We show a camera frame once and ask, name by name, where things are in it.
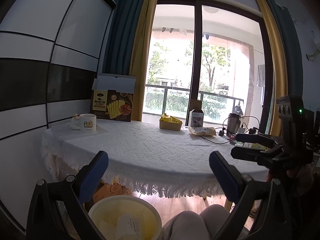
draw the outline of sliding glass door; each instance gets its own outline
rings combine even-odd
[[[268,36],[259,16],[207,0],[158,0],[143,121],[158,123],[167,113],[187,122],[190,99],[198,99],[204,126],[221,126],[229,113],[238,113],[257,117],[264,131],[272,73]],[[255,118],[243,121],[259,126]]]

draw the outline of trash bin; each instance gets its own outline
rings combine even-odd
[[[117,195],[104,198],[92,206],[89,216],[99,228],[102,220],[116,226],[118,218],[128,213],[135,219],[140,219],[144,240],[158,238],[162,227],[159,213],[148,202],[137,197]]]

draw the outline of wooden stool leg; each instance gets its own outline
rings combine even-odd
[[[225,203],[224,203],[224,208],[230,212],[231,206],[232,206],[232,202],[230,202],[230,201],[226,198],[226,201],[225,201]]]

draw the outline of white tablecloth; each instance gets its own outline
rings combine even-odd
[[[226,139],[210,137],[221,143]],[[209,155],[218,150],[228,163],[243,174],[264,180],[267,169],[256,163],[231,157],[232,145],[215,145],[188,131],[161,130],[154,124],[97,120],[97,133],[72,130],[70,124],[55,126],[43,134],[42,156],[54,179],[58,178],[55,158],[80,170],[98,151],[109,155],[103,181],[117,177],[121,185],[166,197],[216,195],[222,190],[209,167]]]

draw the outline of white mug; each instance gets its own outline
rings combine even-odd
[[[71,128],[81,132],[95,132],[97,125],[97,116],[95,114],[75,115],[71,119]]]

